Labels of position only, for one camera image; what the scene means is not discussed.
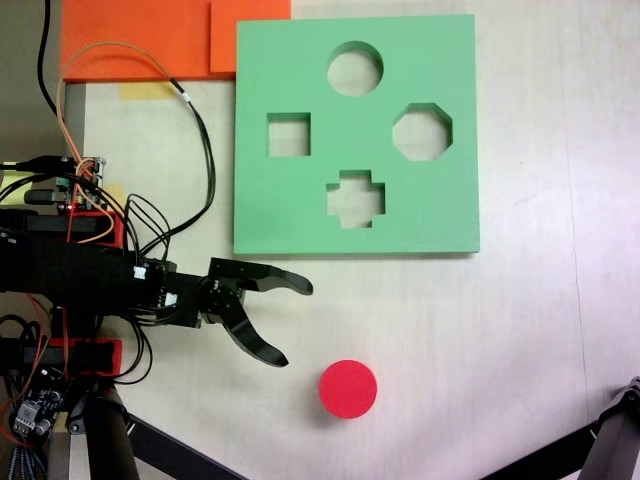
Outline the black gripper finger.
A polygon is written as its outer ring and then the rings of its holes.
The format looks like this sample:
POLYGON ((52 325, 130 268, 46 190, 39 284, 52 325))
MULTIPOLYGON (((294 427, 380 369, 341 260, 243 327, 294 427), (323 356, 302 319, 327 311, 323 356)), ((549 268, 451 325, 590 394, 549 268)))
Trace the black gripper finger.
POLYGON ((283 368, 289 364, 279 349, 258 334, 237 298, 219 303, 216 306, 216 316, 220 318, 220 323, 236 345, 252 358, 276 368, 283 368))
POLYGON ((307 278, 275 266, 245 263, 243 273, 244 288, 247 290, 266 292, 283 288, 304 296, 310 296, 314 291, 311 281, 307 278))

